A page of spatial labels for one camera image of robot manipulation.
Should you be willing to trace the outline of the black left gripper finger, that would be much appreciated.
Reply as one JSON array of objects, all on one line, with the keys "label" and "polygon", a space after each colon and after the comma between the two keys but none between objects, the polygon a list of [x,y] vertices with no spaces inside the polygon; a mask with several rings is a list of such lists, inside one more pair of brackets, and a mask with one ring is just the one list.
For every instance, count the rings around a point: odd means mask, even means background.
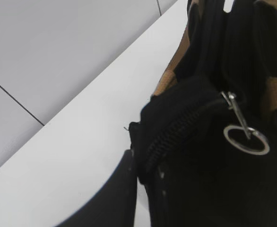
[{"label": "black left gripper finger", "polygon": [[132,227],[137,201],[137,168],[128,149],[102,188],[60,227]]}]

